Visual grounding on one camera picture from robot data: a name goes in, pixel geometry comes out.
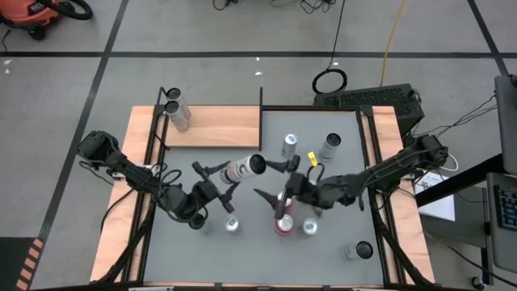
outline can on its side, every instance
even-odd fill
[[[266,159],[260,154],[252,154],[236,162],[229,163],[221,169],[220,177],[224,183],[232,184],[260,175],[265,171]]]

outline wooden frame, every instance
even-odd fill
[[[145,156],[146,143],[149,138],[149,129],[153,119],[153,106],[134,107],[132,115],[128,122],[128,129],[126,138],[124,139],[123,152],[134,163],[142,163]],[[380,153],[383,159],[387,159],[395,155],[401,148],[401,138],[398,132],[397,119],[393,108],[374,107],[373,120],[376,126],[377,138],[380,146]],[[371,131],[368,128],[368,119],[363,118],[364,133],[366,140],[366,147],[370,163],[374,164],[375,159],[373,155],[373,143]],[[156,143],[153,149],[153,161],[157,160],[157,152],[159,144]],[[409,183],[401,183],[401,188],[412,192]],[[128,186],[125,182],[116,182],[111,193],[109,205],[114,203],[121,195],[126,193]],[[427,252],[427,245],[422,231],[422,224],[420,223],[420,216],[418,208],[413,198],[404,195],[402,192],[395,192],[391,198],[393,209],[393,217],[397,228],[398,242],[402,250],[408,255],[414,266],[430,281],[434,281],[431,261]],[[128,243],[129,231],[131,228],[132,218],[135,211],[136,195],[130,196],[128,199],[122,201],[120,205],[112,210],[111,215],[107,218],[104,225],[104,231],[101,234],[97,255],[95,257],[94,267],[91,273],[91,279],[97,280],[103,276],[107,270],[116,261],[122,250]],[[149,198],[145,200],[144,208],[149,205]],[[385,219],[385,211],[381,212],[383,219]],[[385,243],[386,257],[389,266],[389,278],[392,283],[398,282],[397,269],[395,268],[395,261],[393,253],[389,246]],[[132,267],[130,270],[129,280],[137,278],[138,263],[141,255],[141,243],[135,250],[132,260]],[[408,284],[411,284],[410,278],[407,276]],[[146,285],[203,285],[213,286],[213,283],[181,283],[181,282],[146,282]],[[294,287],[290,285],[283,285],[283,287]]]

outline wooden platform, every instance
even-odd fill
[[[189,106],[190,128],[179,132],[169,122],[166,145],[259,147],[259,106]]]

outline white paper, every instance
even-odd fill
[[[418,183],[414,185],[414,192],[418,195],[420,192],[440,183],[443,179],[447,179],[446,176],[440,176],[435,173],[427,173],[423,176]],[[428,205],[422,206],[418,209],[421,214],[446,219],[449,221],[455,221],[456,216],[454,214],[454,196],[450,195],[440,200],[437,200]]]

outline gray floor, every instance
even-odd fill
[[[260,86],[266,104],[312,103],[311,82],[326,68],[328,57],[236,57],[237,53],[230,57],[110,57],[105,70],[98,70],[117,11],[127,1],[120,30],[113,35],[113,52],[329,52],[340,9],[336,5],[326,14],[306,15],[298,5],[273,8],[268,0],[245,0],[224,11],[215,11],[209,0],[89,0],[94,19],[62,19],[44,41],[35,42],[25,32],[14,31],[6,39],[11,52],[98,54],[0,54],[0,133],[4,137],[0,160],[10,165],[0,175],[0,236],[38,235],[89,96],[95,102],[85,133],[103,129],[120,141],[131,107],[154,103],[160,86],[181,88],[190,103],[253,104],[258,102]],[[498,50],[517,53],[512,22],[517,2],[477,0],[476,4]],[[398,5],[398,0],[348,0],[337,50],[383,52]],[[5,31],[1,26],[0,36]],[[466,0],[408,0],[392,51],[489,53],[490,49]],[[517,60],[504,62],[510,72],[517,72]],[[334,63],[347,72],[347,89],[379,85],[381,58],[336,58]],[[102,81],[91,90],[97,73],[103,74]],[[418,131],[424,131],[451,124],[488,99],[498,74],[491,58],[403,57],[389,59],[385,85],[409,82],[419,89],[427,117]],[[332,76],[321,80],[321,90],[337,85],[338,79]],[[462,171],[500,151],[497,116],[491,112],[451,129],[440,139],[457,157]],[[90,278],[110,187],[76,163],[34,289],[86,284]],[[427,243],[437,281],[469,288],[469,278],[478,271],[439,244]],[[456,247],[479,262],[478,249]],[[517,280],[515,274],[498,273]],[[510,289],[499,282],[495,288]]]

